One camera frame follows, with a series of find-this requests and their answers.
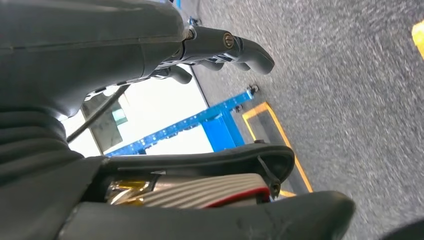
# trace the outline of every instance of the white wall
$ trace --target white wall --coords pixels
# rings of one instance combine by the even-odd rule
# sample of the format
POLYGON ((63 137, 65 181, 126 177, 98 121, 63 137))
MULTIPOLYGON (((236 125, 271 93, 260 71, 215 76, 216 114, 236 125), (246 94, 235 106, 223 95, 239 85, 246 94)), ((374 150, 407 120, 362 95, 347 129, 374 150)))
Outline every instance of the white wall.
MULTIPOLYGON (((191 72, 190 67, 180 66, 191 72)), ((119 99, 128 122, 118 126, 123 141, 108 149, 112 152, 123 146, 157 132, 175 122, 188 118, 207 108, 204 98, 193 78, 188 84, 174 79, 148 79, 132 84, 119 99)), ((80 112, 63 121, 69 135, 84 122, 80 112)), ((70 144, 71 149, 84 156, 97 156, 100 152, 89 130, 70 144)), ((149 155, 197 154, 213 152, 202 126, 180 132, 177 136, 159 141, 146 150, 149 155)))

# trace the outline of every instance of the metal screw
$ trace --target metal screw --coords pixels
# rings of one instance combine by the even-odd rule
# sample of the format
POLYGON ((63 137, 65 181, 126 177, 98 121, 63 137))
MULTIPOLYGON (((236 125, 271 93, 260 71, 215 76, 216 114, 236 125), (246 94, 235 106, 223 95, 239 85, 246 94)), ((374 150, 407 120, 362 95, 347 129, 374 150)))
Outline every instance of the metal screw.
POLYGON ((224 40, 224 45, 227 49, 233 48, 233 46, 234 46, 234 36, 231 35, 231 33, 226 32, 224 34, 223 40, 224 40))

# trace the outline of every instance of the yellow floor marking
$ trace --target yellow floor marking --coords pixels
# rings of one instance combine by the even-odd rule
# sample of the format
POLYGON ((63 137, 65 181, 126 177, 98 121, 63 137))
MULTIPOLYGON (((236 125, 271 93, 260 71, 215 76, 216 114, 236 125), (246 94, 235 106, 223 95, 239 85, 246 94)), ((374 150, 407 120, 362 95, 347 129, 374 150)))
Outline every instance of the yellow floor marking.
MULTIPOLYGON (((251 136, 253 137, 253 140, 256 140, 256 136, 252 131, 252 127, 250 126, 248 119, 263 113, 265 111, 268 111, 269 114, 271 115, 272 120, 274 121, 275 126, 277 127, 279 134, 281 135, 283 141, 285 142, 285 145, 289 148, 292 149, 292 145, 289 142, 289 139, 286 136, 286 133, 283 130, 283 127, 281 126, 280 122, 278 121, 278 118, 274 112, 274 110, 271 108, 271 106, 267 103, 267 102, 263 102, 261 104, 259 104, 258 106, 252 108, 251 110, 247 111, 246 113, 244 113, 242 115, 244 122, 251 134, 251 136)), ((306 177, 306 174, 298 160, 298 157, 296 155, 294 155, 294 164, 296 165, 297 169, 299 170, 300 176, 308 190, 308 192, 312 193, 314 190, 312 189, 311 183, 309 182, 308 178, 306 177)))
POLYGON ((280 190, 279 194, 283 197, 290 198, 296 196, 293 192, 280 190))
POLYGON ((424 20, 412 27, 412 40, 418 48, 422 58, 424 58, 424 20))

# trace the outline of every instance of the floor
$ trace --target floor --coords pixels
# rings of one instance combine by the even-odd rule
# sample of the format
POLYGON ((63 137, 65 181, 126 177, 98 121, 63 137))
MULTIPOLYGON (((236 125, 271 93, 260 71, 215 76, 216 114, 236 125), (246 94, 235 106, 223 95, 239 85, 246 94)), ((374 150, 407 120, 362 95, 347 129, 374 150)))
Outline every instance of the floor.
POLYGON ((423 1, 183 0, 182 7, 274 57, 266 76, 230 64, 194 71, 210 104, 260 86, 313 190, 355 200, 345 239, 377 239, 424 216, 424 61, 411 37, 423 1))

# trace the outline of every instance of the red stripe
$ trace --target red stripe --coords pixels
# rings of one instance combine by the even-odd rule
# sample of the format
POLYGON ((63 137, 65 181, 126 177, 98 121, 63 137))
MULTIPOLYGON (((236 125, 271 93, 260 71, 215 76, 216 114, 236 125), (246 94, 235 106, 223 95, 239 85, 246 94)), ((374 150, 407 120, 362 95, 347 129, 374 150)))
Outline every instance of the red stripe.
POLYGON ((238 192, 237 194, 231 195, 229 197, 220 199, 214 203, 211 203, 209 205, 206 206, 206 208, 215 208, 215 207, 220 207, 222 205, 225 204, 229 204, 229 203, 233 203, 237 200, 240 199, 245 199, 247 197, 251 197, 253 195, 258 195, 258 194, 263 194, 265 195, 264 200, 266 202, 269 202, 269 196, 270 196, 270 189, 268 187, 259 187, 259 188, 255 188, 255 189, 251 189, 248 191, 242 191, 242 192, 238 192))

